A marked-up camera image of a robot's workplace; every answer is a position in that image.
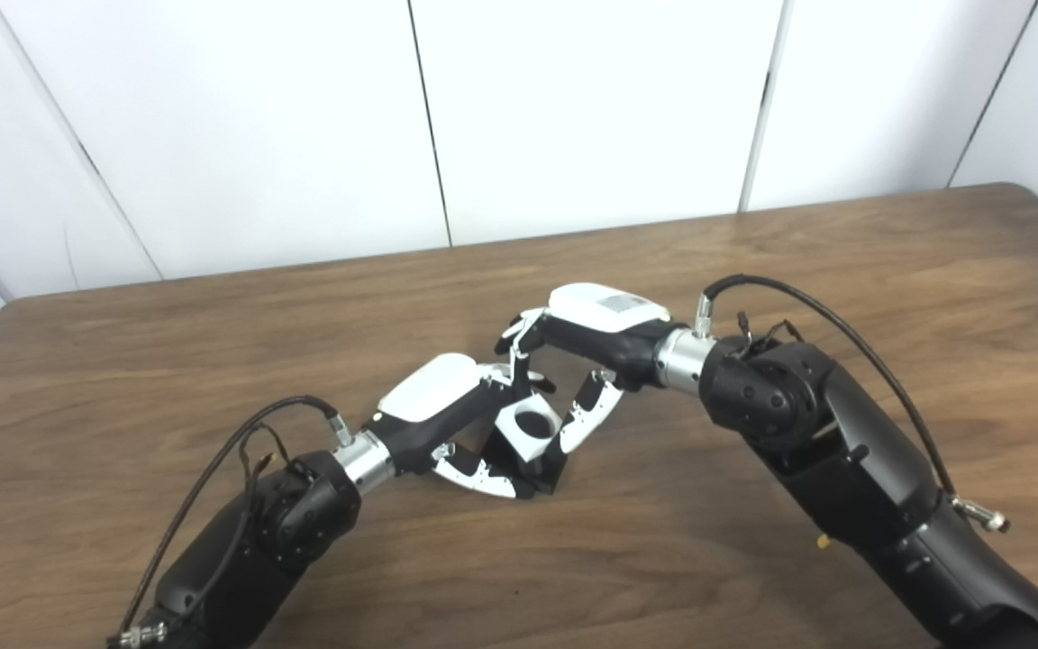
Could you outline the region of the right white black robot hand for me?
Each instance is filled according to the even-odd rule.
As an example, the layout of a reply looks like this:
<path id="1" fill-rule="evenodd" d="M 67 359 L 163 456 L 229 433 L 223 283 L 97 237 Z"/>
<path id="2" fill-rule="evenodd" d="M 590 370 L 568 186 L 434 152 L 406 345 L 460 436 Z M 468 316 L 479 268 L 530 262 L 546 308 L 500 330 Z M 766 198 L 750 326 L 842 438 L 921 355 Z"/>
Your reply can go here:
<path id="1" fill-rule="evenodd" d="M 683 330 L 687 325 L 672 319 L 666 307 L 634 293 L 601 283 L 568 283 L 553 290 L 544 307 L 515 316 L 494 351 L 507 353 L 514 366 L 524 366 L 543 346 L 596 362 L 545 451 L 559 459 L 588 440 L 623 394 L 666 386 L 660 354 Z"/>

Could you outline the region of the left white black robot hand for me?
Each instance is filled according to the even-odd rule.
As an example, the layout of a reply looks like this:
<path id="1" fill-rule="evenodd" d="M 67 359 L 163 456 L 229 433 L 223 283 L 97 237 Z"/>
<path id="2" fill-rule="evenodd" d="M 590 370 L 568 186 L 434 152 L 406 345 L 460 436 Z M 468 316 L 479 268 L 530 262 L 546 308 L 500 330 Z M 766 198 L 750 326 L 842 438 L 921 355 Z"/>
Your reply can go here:
<path id="1" fill-rule="evenodd" d="M 424 474 L 496 498 L 550 496 L 566 465 L 545 452 L 563 424 L 545 399 L 555 390 L 526 362 L 442 353 L 379 400 L 338 460 L 363 496 L 391 478 Z"/>

